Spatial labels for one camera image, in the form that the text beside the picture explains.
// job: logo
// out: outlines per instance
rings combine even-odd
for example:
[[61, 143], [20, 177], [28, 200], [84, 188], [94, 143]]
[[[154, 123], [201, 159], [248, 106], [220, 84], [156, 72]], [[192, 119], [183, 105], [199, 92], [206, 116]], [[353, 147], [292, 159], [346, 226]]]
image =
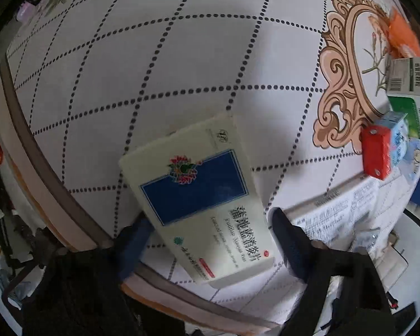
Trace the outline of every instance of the logo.
[[220, 130], [220, 132], [218, 132], [216, 136], [222, 143], [227, 143], [229, 140], [229, 136], [227, 135], [227, 131], [225, 130]]
[[176, 237], [174, 238], [174, 243], [175, 243], [176, 245], [181, 246], [181, 245], [184, 243], [184, 238], [183, 238], [183, 237], [180, 237], [180, 236], [176, 236]]
[[173, 179], [174, 183], [180, 185], [189, 185], [196, 179], [197, 170], [196, 166], [201, 165], [202, 162], [192, 163], [185, 155], [175, 155], [170, 159], [171, 164], [169, 176]]

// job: round table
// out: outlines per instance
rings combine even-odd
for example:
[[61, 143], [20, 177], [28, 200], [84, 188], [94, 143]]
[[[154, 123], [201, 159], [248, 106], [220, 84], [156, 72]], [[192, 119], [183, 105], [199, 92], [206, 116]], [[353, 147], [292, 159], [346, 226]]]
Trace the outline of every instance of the round table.
[[[1, 67], [15, 96], [0, 129], [22, 148], [4, 146], [74, 249], [109, 244], [137, 216], [122, 155], [225, 111], [265, 213], [290, 208], [362, 171], [361, 127], [388, 106], [392, 7], [402, 12], [398, 0], [43, 0], [8, 49], [8, 86]], [[279, 257], [227, 288], [196, 285], [156, 234], [142, 262], [127, 293], [207, 326], [227, 317], [216, 328], [239, 333], [283, 323], [304, 289]], [[143, 282], [163, 293], [150, 299]]]

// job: orange bag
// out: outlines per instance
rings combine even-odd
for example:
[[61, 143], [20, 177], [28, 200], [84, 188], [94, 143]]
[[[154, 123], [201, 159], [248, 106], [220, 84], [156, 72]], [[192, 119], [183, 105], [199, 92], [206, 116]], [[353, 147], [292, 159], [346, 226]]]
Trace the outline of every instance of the orange bag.
[[420, 44], [418, 43], [417, 36], [395, 7], [392, 7], [390, 21], [388, 31], [389, 42], [400, 54], [399, 57], [393, 58], [420, 57]]

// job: red box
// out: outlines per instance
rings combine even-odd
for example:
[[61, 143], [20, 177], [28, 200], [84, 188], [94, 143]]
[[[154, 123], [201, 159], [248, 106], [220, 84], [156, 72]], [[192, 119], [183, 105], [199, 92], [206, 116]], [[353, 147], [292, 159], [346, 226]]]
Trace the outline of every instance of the red box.
[[384, 126], [368, 126], [362, 130], [361, 141], [364, 173], [385, 179], [392, 170], [391, 130]]

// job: white box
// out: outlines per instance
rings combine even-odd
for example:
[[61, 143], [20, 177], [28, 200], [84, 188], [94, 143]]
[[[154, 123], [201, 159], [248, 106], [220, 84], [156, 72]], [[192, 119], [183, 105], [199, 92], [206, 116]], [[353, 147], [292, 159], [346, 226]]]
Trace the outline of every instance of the white box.
[[276, 245], [230, 117], [150, 142], [122, 157], [120, 166], [196, 283], [221, 288], [272, 267]]
[[378, 179], [361, 173], [283, 212], [310, 240], [321, 240], [331, 249], [345, 251], [353, 240], [353, 229], [369, 229], [368, 215], [374, 209], [378, 186]]

